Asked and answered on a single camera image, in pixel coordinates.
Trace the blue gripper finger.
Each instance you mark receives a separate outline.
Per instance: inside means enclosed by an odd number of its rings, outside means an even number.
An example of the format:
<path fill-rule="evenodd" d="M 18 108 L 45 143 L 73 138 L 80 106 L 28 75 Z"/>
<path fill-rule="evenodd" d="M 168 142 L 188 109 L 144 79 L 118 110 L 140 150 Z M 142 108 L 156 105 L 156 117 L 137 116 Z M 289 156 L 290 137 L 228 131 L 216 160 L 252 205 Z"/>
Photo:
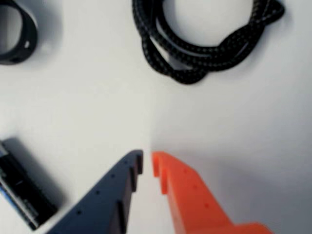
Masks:
<path fill-rule="evenodd" d="M 143 173 L 143 151 L 122 157 L 51 229 L 50 234 L 124 234 L 132 194 Z"/>

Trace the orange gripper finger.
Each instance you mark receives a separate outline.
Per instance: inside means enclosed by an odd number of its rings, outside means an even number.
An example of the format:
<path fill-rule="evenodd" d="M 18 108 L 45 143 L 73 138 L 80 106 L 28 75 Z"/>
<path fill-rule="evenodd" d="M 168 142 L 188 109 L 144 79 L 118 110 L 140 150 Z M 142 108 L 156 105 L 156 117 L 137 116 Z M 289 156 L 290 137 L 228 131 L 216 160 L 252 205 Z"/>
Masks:
<path fill-rule="evenodd" d="M 175 156 L 152 153 L 154 176 L 167 196 L 177 234 L 270 234 L 260 223 L 234 224 L 199 173 Z"/>

